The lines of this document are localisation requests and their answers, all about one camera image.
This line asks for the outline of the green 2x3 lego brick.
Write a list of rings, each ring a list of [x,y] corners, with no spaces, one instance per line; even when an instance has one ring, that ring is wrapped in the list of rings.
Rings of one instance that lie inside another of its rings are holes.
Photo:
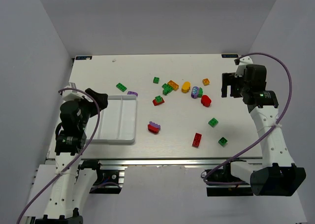
[[[125,92],[126,90],[127,90],[127,87],[125,87],[123,84],[121,84],[121,83],[118,83],[117,85],[116,85],[116,87],[120,90],[120,91],[122,91],[122,92]]]

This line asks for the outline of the green 2x2 lego brick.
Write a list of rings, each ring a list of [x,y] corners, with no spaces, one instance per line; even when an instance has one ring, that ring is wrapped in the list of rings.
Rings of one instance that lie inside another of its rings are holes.
[[[211,126],[211,127],[215,127],[217,124],[218,124],[219,122],[218,122],[218,120],[216,119],[216,118],[212,118],[209,122],[208,122],[208,124]]]

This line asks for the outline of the red sloped lego brick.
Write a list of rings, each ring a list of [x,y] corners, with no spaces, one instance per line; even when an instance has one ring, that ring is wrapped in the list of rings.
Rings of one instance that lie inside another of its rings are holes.
[[[153,100],[153,105],[154,105],[154,106],[160,105],[160,104],[162,104],[162,103],[164,103],[164,100],[163,100],[163,99],[162,99],[161,101],[159,101],[159,102],[157,102],[155,99]]]

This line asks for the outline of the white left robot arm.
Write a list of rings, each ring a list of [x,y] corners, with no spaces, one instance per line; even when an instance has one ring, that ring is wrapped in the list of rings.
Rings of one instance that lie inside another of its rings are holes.
[[[100,94],[88,88],[80,96],[79,90],[68,88],[60,106],[60,120],[55,131],[55,178],[43,217],[37,224],[81,224],[81,209],[87,195],[96,182],[100,165],[88,161],[80,165],[82,153],[91,140],[85,129],[90,118],[97,117],[108,106],[108,94]]]

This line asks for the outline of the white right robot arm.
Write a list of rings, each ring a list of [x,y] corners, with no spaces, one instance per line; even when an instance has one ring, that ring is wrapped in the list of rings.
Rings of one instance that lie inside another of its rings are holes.
[[[230,163],[232,176],[248,183],[257,196],[292,196],[306,178],[304,168],[297,167],[277,124],[278,100],[266,90],[267,70],[263,65],[241,66],[236,73],[222,74],[221,96],[241,97],[254,121],[262,152],[262,167],[244,161]]]

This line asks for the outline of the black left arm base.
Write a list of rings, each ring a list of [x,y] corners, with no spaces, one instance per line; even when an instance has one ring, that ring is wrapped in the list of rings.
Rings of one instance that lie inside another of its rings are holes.
[[[95,194],[119,194],[121,187],[119,186],[119,170],[101,168],[101,163],[98,160],[85,160],[78,166],[78,175],[83,173],[83,170],[91,169],[96,172],[96,180],[94,181],[90,193]]]

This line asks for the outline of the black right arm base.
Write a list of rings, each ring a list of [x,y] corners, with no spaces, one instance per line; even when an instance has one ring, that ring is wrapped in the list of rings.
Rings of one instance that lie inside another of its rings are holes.
[[[227,169],[218,169],[211,174],[207,182],[222,182],[222,183],[235,183],[241,182],[239,178],[233,177]],[[206,187],[208,197],[239,197],[239,196],[253,196],[249,184],[242,185],[211,185]]]

